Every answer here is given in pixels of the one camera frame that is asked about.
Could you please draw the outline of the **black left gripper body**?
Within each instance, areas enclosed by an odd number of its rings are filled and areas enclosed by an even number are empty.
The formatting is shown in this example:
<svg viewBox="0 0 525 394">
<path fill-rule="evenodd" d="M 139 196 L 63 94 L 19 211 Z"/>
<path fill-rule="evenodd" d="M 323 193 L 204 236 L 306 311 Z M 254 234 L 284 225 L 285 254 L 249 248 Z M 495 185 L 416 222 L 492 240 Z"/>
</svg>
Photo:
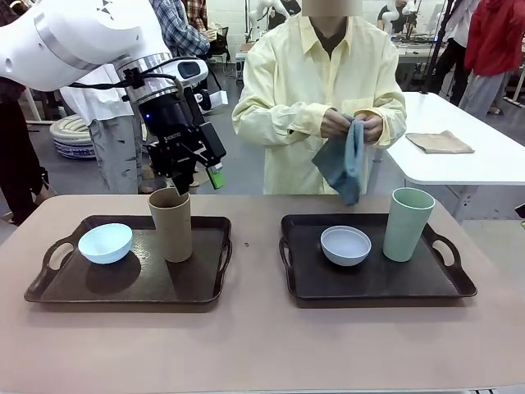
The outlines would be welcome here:
<svg viewBox="0 0 525 394">
<path fill-rule="evenodd" d="M 186 101 L 164 94 L 139 104 L 138 109 L 153 137 L 147 144 L 153 170 L 165 178 L 192 179 L 205 144 Z"/>
</svg>

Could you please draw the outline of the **person's right hand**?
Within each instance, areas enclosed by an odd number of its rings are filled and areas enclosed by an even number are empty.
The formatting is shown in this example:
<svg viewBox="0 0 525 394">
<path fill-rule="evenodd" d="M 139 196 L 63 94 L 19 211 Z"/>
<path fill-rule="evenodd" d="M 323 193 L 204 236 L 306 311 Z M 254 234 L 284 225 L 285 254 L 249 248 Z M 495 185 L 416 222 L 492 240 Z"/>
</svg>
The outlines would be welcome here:
<svg viewBox="0 0 525 394">
<path fill-rule="evenodd" d="M 343 114 L 333 108 L 325 111 L 320 125 L 320 136 L 322 138 L 343 137 L 348 134 L 351 121 Z"/>
</svg>

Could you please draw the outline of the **person's left hand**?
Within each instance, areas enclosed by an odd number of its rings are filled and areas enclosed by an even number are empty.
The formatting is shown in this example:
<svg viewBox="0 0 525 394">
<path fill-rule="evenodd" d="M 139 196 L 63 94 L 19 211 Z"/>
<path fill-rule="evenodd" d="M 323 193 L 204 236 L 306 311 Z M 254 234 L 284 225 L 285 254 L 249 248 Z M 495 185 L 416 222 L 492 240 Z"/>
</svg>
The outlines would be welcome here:
<svg viewBox="0 0 525 394">
<path fill-rule="evenodd" d="M 363 123 L 363 138 L 367 144 L 375 144 L 383 132 L 383 120 L 372 112 L 362 112 L 355 116 L 357 121 Z"/>
</svg>

